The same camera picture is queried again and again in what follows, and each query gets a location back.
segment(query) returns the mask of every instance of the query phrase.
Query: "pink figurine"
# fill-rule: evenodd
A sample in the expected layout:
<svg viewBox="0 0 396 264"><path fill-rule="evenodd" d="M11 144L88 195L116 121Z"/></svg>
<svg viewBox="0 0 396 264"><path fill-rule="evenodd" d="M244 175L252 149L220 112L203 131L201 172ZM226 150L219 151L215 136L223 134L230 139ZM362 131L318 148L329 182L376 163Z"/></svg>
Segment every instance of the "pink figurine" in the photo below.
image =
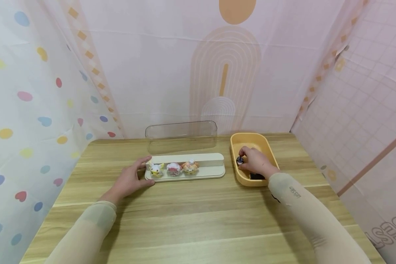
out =
<svg viewBox="0 0 396 264"><path fill-rule="evenodd" d="M179 176L182 173L182 167L177 163L167 164L167 173L173 177Z"/></svg>
<svg viewBox="0 0 396 264"><path fill-rule="evenodd" d="M182 165L183 171L186 174L190 174L190 175L197 173L198 167L199 167L199 164L194 159L190 159L188 162L185 162Z"/></svg>

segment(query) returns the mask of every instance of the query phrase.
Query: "wooden table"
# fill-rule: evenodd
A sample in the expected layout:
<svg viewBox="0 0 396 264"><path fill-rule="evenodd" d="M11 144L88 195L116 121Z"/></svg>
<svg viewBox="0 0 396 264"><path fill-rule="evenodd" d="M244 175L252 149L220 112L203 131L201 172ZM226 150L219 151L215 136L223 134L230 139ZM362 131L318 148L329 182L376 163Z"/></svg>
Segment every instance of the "wooden table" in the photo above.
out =
<svg viewBox="0 0 396 264"><path fill-rule="evenodd" d="M384 264L295 136L266 136L279 167L327 206L373 264ZM267 187L244 187L236 181L229 139L218 137L210 149L178 152L222 153L223 178L157 183L127 198L97 263L314 263L309 242ZM122 167L148 155L147 147L143 139L92 142L21 263L43 263Z"/></svg>

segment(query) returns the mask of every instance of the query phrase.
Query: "toy figurine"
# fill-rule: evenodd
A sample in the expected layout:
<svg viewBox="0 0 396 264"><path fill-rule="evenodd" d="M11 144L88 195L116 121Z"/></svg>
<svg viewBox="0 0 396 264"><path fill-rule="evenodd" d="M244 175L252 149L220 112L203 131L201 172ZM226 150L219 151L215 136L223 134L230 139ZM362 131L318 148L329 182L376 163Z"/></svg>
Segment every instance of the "toy figurine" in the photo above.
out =
<svg viewBox="0 0 396 264"><path fill-rule="evenodd" d="M163 176L164 163L154 164L150 163L151 176L161 178Z"/></svg>
<svg viewBox="0 0 396 264"><path fill-rule="evenodd" d="M182 173L182 167L177 163L167 164L167 173L173 177L179 176Z"/></svg>
<svg viewBox="0 0 396 264"><path fill-rule="evenodd" d="M197 173L198 167L199 167L198 162L196 162L193 159L190 159L188 162L185 162L184 164L182 164L183 171L186 174L190 174L190 175Z"/></svg>
<svg viewBox="0 0 396 264"><path fill-rule="evenodd" d="M241 156L238 156L238 157L236 158L236 163L237 163L238 165L243 164L243 158L242 158Z"/></svg>

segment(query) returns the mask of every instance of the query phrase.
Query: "long white tray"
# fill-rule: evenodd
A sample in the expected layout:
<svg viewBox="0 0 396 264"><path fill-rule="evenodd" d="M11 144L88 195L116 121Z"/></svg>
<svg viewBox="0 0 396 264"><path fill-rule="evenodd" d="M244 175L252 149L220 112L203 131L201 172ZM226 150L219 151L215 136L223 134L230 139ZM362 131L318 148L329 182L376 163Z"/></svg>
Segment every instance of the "long white tray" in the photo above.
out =
<svg viewBox="0 0 396 264"><path fill-rule="evenodd" d="M182 172L181 175L173 177L167 173L167 164L175 162L182 165L190 159L194 159L199 164L198 172L195 175L187 175ZM150 162L154 164L164 163L163 176L161 178L151 176L150 165L147 163L145 178L156 182L221 178L226 173L223 161L224 157L221 153L153 156Z"/></svg>

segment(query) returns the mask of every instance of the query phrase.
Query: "transparent plastic lid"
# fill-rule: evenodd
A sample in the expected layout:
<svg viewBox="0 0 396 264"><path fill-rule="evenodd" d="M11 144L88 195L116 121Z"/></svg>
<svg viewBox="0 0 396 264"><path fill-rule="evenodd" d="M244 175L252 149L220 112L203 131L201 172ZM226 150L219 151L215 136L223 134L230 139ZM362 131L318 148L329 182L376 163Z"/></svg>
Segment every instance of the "transparent plastic lid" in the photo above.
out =
<svg viewBox="0 0 396 264"><path fill-rule="evenodd" d="M217 125L214 121L151 125L145 137L151 155L206 149L217 144Z"/></svg>

